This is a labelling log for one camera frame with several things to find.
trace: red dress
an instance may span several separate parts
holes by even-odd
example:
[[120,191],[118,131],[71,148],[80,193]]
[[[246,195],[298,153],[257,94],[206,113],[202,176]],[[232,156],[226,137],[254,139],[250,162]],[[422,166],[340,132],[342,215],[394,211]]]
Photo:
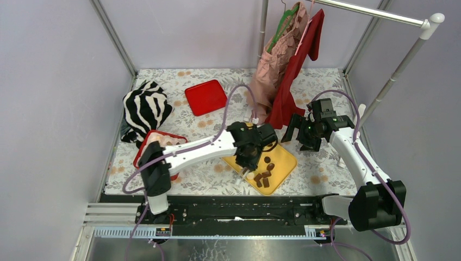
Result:
[[291,95],[290,87],[293,80],[298,76],[301,67],[306,59],[307,54],[312,61],[319,57],[320,34],[322,33],[322,25],[325,14],[323,9],[312,17],[312,22],[307,28],[306,35],[302,40],[302,44],[298,53],[293,55],[286,67],[285,76],[277,91],[277,96],[274,100],[272,111],[269,117],[266,118],[266,123],[270,123],[274,129],[281,129],[283,125],[290,123],[293,113],[304,116],[305,109],[298,108]]

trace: zebra print bag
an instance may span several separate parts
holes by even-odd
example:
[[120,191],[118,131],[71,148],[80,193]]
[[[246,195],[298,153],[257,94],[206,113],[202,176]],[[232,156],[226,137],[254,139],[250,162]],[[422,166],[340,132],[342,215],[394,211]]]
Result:
[[139,148],[147,133],[157,129],[173,111],[163,89],[154,81],[144,81],[141,87],[123,98],[123,121],[120,139],[135,142]]

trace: robotic arm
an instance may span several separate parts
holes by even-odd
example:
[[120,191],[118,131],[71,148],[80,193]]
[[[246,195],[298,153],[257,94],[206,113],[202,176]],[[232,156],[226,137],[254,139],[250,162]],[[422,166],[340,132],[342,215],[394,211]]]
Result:
[[[308,118],[296,114],[292,116],[281,142],[291,140],[295,128],[299,129],[296,139],[303,145],[301,150],[319,151],[322,139],[326,139],[343,158],[358,188],[355,197],[326,195],[321,202],[323,212],[350,220],[358,231],[399,225],[402,221],[402,214],[396,203],[354,147],[354,124],[349,117],[336,115],[331,99],[311,102],[308,107],[312,111]],[[163,155],[173,155],[141,171],[151,212],[157,215],[168,209],[166,193],[171,188],[170,176],[183,168],[207,159],[236,156],[238,165],[254,171],[258,167],[263,148],[276,140],[276,133],[270,125],[257,127],[235,122],[217,138],[211,136],[165,148],[160,147],[158,142],[149,144],[141,156],[140,166]],[[207,141],[213,141],[213,143],[192,149]],[[403,205],[406,195],[403,183],[392,181],[380,170],[363,144],[359,140],[356,142],[367,160],[375,166],[379,175],[387,181],[387,185]]]
[[[399,225],[402,214],[396,203],[354,147],[354,124],[349,117],[338,116],[329,98],[311,102],[308,108],[312,113],[307,119],[296,114],[292,116],[281,142],[291,140],[295,128],[299,129],[296,140],[303,145],[301,150],[319,151],[321,139],[325,138],[344,160],[358,188],[354,198],[324,197],[322,207],[325,214],[350,220],[358,231]],[[362,142],[357,139],[356,143],[403,206],[406,195],[403,183],[392,181],[381,171]]]

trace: hanging clothes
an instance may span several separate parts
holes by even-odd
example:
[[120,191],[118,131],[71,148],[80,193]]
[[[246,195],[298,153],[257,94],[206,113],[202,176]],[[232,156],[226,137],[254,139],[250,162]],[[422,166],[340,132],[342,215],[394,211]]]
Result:
[[247,96],[247,102],[253,107],[260,123],[265,121],[267,114],[272,108],[278,87],[285,75],[286,66],[290,57],[295,54],[297,45],[308,22],[304,3],[296,3],[292,10],[295,10],[296,7],[298,7],[296,15],[285,20],[284,25],[286,23],[290,24],[282,37],[273,46],[271,52],[268,53],[267,49],[275,36],[264,47],[258,67],[250,82],[250,88],[257,104],[253,104],[250,95]]
[[123,98],[123,120],[120,139],[135,142],[139,148],[147,133],[157,129],[173,111],[166,94],[154,81],[144,81],[141,87]]
[[301,67],[309,55],[312,61],[317,60],[319,57],[320,35],[322,33],[322,25],[325,14],[323,10],[312,17],[312,21],[307,28],[306,35],[303,42],[299,47],[298,53],[290,58],[288,66],[286,67],[285,76],[277,91],[277,96],[274,100],[272,111],[266,119],[266,123],[270,123],[274,129],[281,129],[283,125],[290,123],[293,113],[304,116],[306,110],[298,108],[295,100],[290,92],[293,80],[298,76]]

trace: floral tablecloth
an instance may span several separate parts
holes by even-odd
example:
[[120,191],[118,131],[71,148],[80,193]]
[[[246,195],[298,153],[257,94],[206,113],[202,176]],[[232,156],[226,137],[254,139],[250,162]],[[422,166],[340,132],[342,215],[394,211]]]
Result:
[[[186,137],[189,141],[198,140],[215,134],[222,122],[224,109],[195,117],[188,105],[184,90],[193,85],[217,79],[225,92],[237,84],[248,84],[254,69],[149,69],[141,70],[135,83],[139,87],[144,80],[154,80],[163,87],[168,100],[175,108],[174,112],[159,128],[160,131]],[[302,69],[291,86],[296,104],[304,107],[316,94],[328,89],[343,90],[338,69]],[[242,121],[247,111],[245,88],[235,92],[230,100],[227,124]],[[330,97],[339,115],[351,116],[347,98],[339,94],[325,94]],[[286,127],[276,130],[279,139]],[[353,195],[356,193],[354,181],[347,169],[336,166],[338,153],[323,141],[320,152],[300,152],[301,145],[293,140],[282,144],[298,160],[298,166],[275,191],[273,195],[321,195],[339,193]],[[106,194],[123,194],[122,185],[127,177],[135,171],[133,159],[138,152],[134,144],[119,142],[111,161]],[[247,182],[236,184],[237,173],[223,160],[213,159],[201,162],[180,172],[172,182],[169,195],[260,195]],[[137,176],[128,186],[135,189],[141,187],[142,179]]]

